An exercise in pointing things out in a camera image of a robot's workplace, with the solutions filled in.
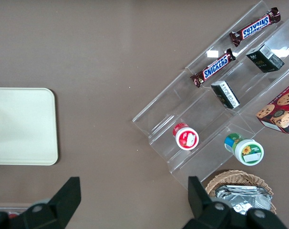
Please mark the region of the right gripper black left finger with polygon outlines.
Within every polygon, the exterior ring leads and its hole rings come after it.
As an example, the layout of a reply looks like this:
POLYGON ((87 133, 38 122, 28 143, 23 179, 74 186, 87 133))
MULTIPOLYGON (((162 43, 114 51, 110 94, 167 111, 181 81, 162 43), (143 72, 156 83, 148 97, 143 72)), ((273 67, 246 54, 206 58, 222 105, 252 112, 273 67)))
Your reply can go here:
POLYGON ((64 229, 81 202, 79 177, 71 177, 47 202, 31 206, 10 219, 10 229, 64 229))

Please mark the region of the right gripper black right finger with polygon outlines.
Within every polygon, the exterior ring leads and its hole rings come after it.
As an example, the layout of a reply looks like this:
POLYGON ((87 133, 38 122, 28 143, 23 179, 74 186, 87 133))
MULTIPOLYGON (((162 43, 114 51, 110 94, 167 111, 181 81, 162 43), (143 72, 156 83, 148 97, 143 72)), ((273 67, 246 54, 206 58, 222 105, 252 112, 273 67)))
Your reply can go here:
POLYGON ((187 223, 189 229, 229 228, 229 206, 219 201, 212 201, 198 177, 188 178, 188 202, 194 216, 187 223))

